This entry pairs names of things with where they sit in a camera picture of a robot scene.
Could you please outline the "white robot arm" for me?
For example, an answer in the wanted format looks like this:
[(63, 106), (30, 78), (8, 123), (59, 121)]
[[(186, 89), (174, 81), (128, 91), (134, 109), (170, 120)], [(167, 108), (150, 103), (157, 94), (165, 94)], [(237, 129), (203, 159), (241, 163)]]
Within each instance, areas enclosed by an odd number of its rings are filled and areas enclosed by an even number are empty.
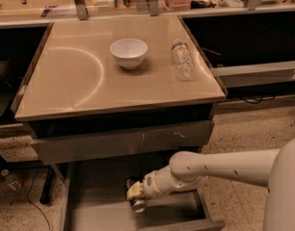
[(281, 149), (200, 154), (175, 153), (169, 164), (126, 183), (126, 199), (141, 213), (150, 199), (198, 188), (206, 176), (268, 190), (263, 231), (295, 231), (295, 139)]

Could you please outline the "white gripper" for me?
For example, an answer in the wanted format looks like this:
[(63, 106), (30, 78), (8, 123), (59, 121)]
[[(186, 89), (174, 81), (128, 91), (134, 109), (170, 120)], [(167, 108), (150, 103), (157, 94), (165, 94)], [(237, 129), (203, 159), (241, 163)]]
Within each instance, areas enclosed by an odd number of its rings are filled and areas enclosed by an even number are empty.
[(128, 200), (139, 199), (144, 196), (146, 199), (153, 199), (162, 195), (163, 193), (156, 184), (156, 171), (152, 171), (144, 177), (143, 186), (139, 181), (132, 184), (126, 194)]

